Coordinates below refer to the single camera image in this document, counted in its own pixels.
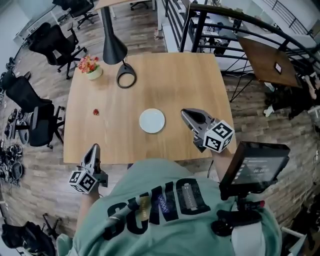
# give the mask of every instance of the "black and white marker cube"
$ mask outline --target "black and white marker cube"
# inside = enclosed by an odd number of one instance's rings
[[[69,185],[80,193],[89,194],[97,183],[97,179],[86,170],[74,170],[69,179]]]
[[[234,134],[234,129],[225,121],[215,119],[204,133],[203,146],[220,153],[229,145]]]

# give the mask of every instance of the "person's arm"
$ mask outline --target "person's arm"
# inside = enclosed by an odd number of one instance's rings
[[[217,153],[211,150],[211,154],[219,181],[222,181],[228,170],[231,160],[234,157],[234,154],[230,153],[227,148],[224,149],[221,153]]]
[[[310,82],[310,77],[309,77],[308,75],[306,75],[306,76],[304,77],[304,80],[305,80],[305,82],[307,83],[307,85],[308,85],[308,87],[309,87],[309,94],[310,94],[311,98],[312,98],[313,100],[315,100],[315,99],[317,98],[317,95],[316,95],[316,93],[315,93],[314,87],[312,86],[312,84],[311,84],[311,82]]]
[[[76,230],[81,226],[90,207],[100,198],[98,187],[99,184],[96,184],[89,194],[82,195],[78,219],[76,222]]]

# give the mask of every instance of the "lamp base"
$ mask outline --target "lamp base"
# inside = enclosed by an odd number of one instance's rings
[[[133,76],[133,82],[127,86],[123,86],[119,84],[120,78],[125,74],[130,74]],[[123,61],[123,65],[119,68],[118,73],[116,74],[116,84],[122,89],[127,89],[133,86],[136,83],[136,81],[137,81],[137,74],[134,71],[133,67]]]

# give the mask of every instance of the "flower pot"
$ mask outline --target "flower pot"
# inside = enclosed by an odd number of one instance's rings
[[[92,71],[91,73],[86,73],[86,77],[89,80],[97,79],[98,77],[100,77],[102,75],[102,71],[103,71],[102,68],[100,66],[98,66],[95,71]]]

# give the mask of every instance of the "small display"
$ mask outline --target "small display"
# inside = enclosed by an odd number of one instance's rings
[[[245,157],[231,184],[269,182],[283,160],[283,157]]]
[[[275,63],[274,68],[276,71],[278,71],[279,74],[281,74],[282,67],[278,63]]]

